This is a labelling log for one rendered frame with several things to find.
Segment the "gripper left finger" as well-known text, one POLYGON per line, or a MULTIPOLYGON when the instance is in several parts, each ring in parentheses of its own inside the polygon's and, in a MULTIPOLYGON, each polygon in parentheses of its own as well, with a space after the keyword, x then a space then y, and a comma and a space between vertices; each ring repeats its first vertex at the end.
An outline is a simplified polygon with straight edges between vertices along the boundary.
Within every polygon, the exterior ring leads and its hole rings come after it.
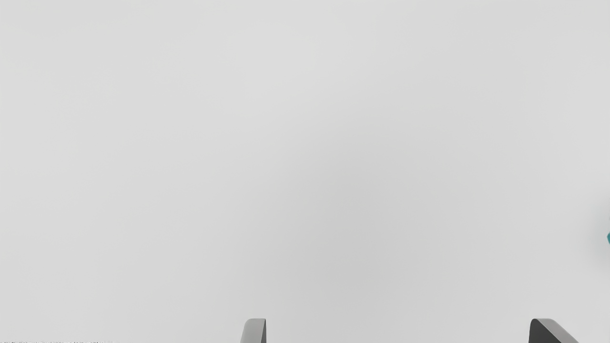
POLYGON ((266 319, 248 319, 244 324, 240 343, 267 343, 266 319))

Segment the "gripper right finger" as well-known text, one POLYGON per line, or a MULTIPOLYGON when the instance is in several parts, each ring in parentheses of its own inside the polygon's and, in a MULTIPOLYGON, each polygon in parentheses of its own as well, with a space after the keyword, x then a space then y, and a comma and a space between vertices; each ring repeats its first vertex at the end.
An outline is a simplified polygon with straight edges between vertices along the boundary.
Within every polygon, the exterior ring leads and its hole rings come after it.
POLYGON ((548 318, 532 319, 528 343, 579 343, 557 321, 548 318))

